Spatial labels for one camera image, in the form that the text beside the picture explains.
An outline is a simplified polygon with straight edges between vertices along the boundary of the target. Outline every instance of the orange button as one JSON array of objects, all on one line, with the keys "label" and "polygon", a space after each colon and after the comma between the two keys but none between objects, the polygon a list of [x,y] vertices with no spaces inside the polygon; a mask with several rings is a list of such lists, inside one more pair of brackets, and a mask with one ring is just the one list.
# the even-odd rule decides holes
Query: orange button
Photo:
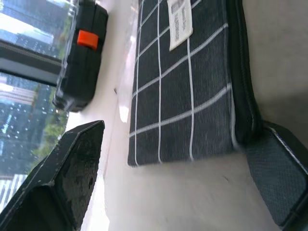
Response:
[{"label": "orange button", "polygon": [[96,51],[98,44],[98,36],[91,32],[80,30],[77,44],[80,46],[90,47]]}]

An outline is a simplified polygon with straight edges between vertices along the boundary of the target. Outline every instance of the textured black plastic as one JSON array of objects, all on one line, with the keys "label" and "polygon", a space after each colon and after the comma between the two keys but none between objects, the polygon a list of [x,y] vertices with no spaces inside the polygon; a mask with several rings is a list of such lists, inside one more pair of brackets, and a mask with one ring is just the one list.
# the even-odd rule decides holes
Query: textured black plastic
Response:
[{"label": "textured black plastic", "polygon": [[97,177],[104,122],[66,132],[0,214],[0,231],[79,230]]},{"label": "textured black plastic", "polygon": [[246,153],[252,178],[273,220],[282,229],[293,230],[307,209],[307,166],[299,156],[307,157],[308,150],[285,128],[266,124]]}]

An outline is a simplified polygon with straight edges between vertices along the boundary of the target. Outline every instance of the white grid lines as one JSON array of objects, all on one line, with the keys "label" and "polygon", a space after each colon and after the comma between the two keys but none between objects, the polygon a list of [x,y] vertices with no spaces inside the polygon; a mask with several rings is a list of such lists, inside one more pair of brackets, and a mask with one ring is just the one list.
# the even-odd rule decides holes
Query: white grid lines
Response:
[{"label": "white grid lines", "polygon": [[[228,27],[228,24],[225,23],[223,26],[221,26],[217,31],[215,31],[204,43],[202,43],[199,47],[194,49],[191,52],[191,57],[197,54],[200,50],[202,50],[204,47],[206,47],[220,32],[222,32],[225,28]],[[151,80],[144,86],[142,86],[140,89],[138,89],[138,92],[146,89],[150,85],[156,83],[157,81],[160,81],[163,77],[165,77],[167,74],[169,74],[172,70],[174,70],[176,67],[178,67],[181,63],[186,61],[188,59],[188,55],[185,55],[180,60],[178,60],[175,64],[173,64],[169,69],[167,69],[161,76],[156,77],[155,79]],[[137,95],[137,92],[134,92],[132,95],[132,98],[134,98]]]},{"label": "white grid lines", "polygon": [[[142,12],[143,12],[143,3],[141,5],[141,14],[140,14],[140,23],[142,20]],[[139,45],[138,45],[138,54],[140,52],[140,39],[141,39],[141,30],[139,33]],[[139,74],[139,60],[137,61],[137,73],[136,73],[136,108],[135,108],[135,163],[137,166],[138,162],[137,162],[137,135],[136,135],[136,131],[137,131],[137,108],[138,108],[138,74]]]},{"label": "white grid lines", "polygon": [[158,161],[162,163],[162,160],[160,159],[160,143],[161,143],[161,125],[160,125],[160,120],[161,120],[161,105],[162,105],[162,68],[160,65],[160,41],[159,41],[159,1],[158,0],[158,6],[157,6],[157,47],[158,47],[158,68],[159,68],[159,109],[158,109],[158,128],[159,128],[159,133],[158,133]]},{"label": "white grid lines", "polygon": [[[197,6],[199,3],[201,2],[201,0],[196,1],[193,5],[192,5],[192,9]],[[154,9],[149,13],[149,15],[144,19],[144,21],[141,23],[141,26],[138,29],[138,32],[141,31],[141,27],[143,26],[143,24],[146,22],[146,20],[149,19],[149,17],[151,16],[151,14],[153,14],[154,10],[157,8],[158,4],[156,4],[154,6]],[[166,29],[163,30],[162,33],[160,33],[156,38],[154,38],[140,53],[139,55],[136,57],[136,61],[135,64],[137,62],[137,60],[140,58],[140,56],[145,53],[147,51],[147,49],[149,49],[160,37],[162,37],[167,31],[169,31],[170,27],[168,26]]]},{"label": "white grid lines", "polygon": [[192,74],[192,61],[191,61],[191,51],[190,51],[190,40],[187,39],[187,55],[188,55],[188,68],[189,68],[189,84],[191,86],[191,104],[192,104],[192,129],[191,129],[191,139],[189,143],[189,156],[193,161],[193,127],[194,127],[194,105],[193,105],[193,74]]},{"label": "white grid lines", "polygon": [[[200,106],[195,107],[194,108],[194,114],[196,114],[196,113],[198,113],[198,112],[208,108],[212,104],[216,103],[221,97],[223,97],[230,90],[231,90],[231,83],[228,83],[227,86],[223,87],[214,97],[212,97],[208,101],[204,102]],[[182,120],[184,118],[187,118],[187,117],[189,117],[191,115],[192,115],[192,111],[189,110],[189,111],[184,112],[184,113],[182,113],[180,115],[176,115],[175,117],[172,117],[172,118],[169,118],[169,119],[161,121],[160,125],[164,126],[164,125],[167,125],[167,124],[171,124],[171,123],[174,123],[176,121],[179,121],[179,120]],[[136,136],[136,134],[140,134],[140,133],[143,133],[143,132],[146,132],[146,131],[149,131],[149,130],[152,130],[152,129],[158,128],[158,127],[159,127],[159,123],[154,123],[154,124],[145,126],[145,127],[141,128],[141,129],[138,129],[135,132],[132,132],[129,135],[129,137]]]}]

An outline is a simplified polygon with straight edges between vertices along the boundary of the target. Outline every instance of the glass window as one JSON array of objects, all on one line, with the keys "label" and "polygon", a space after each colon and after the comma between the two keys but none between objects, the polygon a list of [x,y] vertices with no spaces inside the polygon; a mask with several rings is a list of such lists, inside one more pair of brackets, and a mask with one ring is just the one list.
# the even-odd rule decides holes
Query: glass window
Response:
[{"label": "glass window", "polygon": [[77,0],[0,0],[0,39],[62,60],[76,5]]},{"label": "glass window", "polygon": [[0,73],[0,212],[65,131],[55,88]]}]

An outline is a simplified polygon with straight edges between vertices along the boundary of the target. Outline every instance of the dark gray fabric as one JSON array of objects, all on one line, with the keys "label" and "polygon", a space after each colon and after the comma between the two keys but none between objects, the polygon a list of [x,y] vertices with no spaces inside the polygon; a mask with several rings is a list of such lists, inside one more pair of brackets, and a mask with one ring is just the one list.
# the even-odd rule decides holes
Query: dark gray fabric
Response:
[{"label": "dark gray fabric", "polygon": [[167,0],[141,2],[129,165],[200,159],[233,150],[225,4],[193,0],[193,34],[169,51]]},{"label": "dark gray fabric", "polygon": [[288,141],[296,143],[296,138],[288,133],[282,139],[275,129],[267,127],[262,137],[246,150],[251,176],[279,226],[284,226],[290,216],[300,214],[297,207],[307,195],[308,186],[308,176],[288,146]]}]

